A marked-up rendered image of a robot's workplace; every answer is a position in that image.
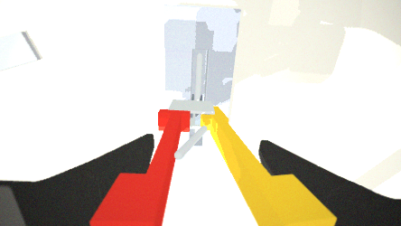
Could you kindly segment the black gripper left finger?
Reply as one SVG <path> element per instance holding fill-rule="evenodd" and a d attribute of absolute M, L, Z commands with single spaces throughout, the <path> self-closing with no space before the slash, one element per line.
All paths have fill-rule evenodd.
<path fill-rule="evenodd" d="M 39 181 L 0 180 L 0 226 L 90 226 L 121 173 L 146 174 L 154 134 Z"/>

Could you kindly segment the grey rod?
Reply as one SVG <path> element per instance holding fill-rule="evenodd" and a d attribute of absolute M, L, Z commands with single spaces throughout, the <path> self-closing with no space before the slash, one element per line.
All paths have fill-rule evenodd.
<path fill-rule="evenodd" d="M 196 82 L 195 82 L 195 100 L 200 100 L 201 97 L 201 76 L 202 76 L 202 60 L 203 55 L 197 54 L 196 62 Z M 199 129 L 194 128 L 193 132 L 196 133 Z"/>

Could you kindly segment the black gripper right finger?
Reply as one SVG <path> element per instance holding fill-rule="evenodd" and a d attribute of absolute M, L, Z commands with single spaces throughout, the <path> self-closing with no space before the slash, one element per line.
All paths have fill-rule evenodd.
<path fill-rule="evenodd" d="M 294 174 L 336 218 L 334 226 L 401 226 L 401 199 L 356 184 L 269 140 L 258 148 L 272 175 Z"/>

